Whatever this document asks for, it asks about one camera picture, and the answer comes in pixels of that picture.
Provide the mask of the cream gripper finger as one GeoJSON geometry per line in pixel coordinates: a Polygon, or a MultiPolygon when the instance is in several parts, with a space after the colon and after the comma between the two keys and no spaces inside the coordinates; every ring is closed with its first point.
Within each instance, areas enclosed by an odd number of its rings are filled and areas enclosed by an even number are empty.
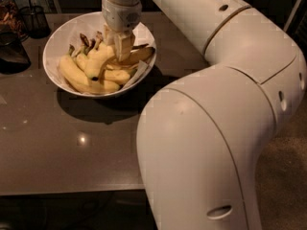
{"type": "Polygon", "coordinates": [[[107,24],[105,24],[103,27],[103,39],[104,39],[105,45],[114,44],[114,35],[115,35],[115,32],[111,30],[107,24]]]}
{"type": "Polygon", "coordinates": [[[114,36],[116,57],[123,61],[130,56],[132,46],[134,45],[135,35],[133,31],[116,33],[114,36]]]}

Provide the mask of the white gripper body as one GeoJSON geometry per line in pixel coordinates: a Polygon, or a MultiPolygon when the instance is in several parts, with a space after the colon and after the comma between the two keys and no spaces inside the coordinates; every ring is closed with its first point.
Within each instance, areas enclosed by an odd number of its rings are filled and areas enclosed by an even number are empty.
{"type": "Polygon", "coordinates": [[[133,30],[140,22],[142,5],[118,5],[110,0],[102,0],[102,14],[111,30],[124,32],[133,30]]]}

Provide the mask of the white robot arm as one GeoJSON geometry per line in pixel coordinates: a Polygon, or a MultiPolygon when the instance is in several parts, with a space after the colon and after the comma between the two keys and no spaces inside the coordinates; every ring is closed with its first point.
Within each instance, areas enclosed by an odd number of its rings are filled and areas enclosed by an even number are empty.
{"type": "MultiPolygon", "coordinates": [[[[137,128],[158,230],[261,230],[255,168],[306,90],[297,44],[243,0],[153,0],[207,67],[148,101],[137,128]]],[[[134,26],[140,0],[102,0],[107,24],[134,26]]]]}

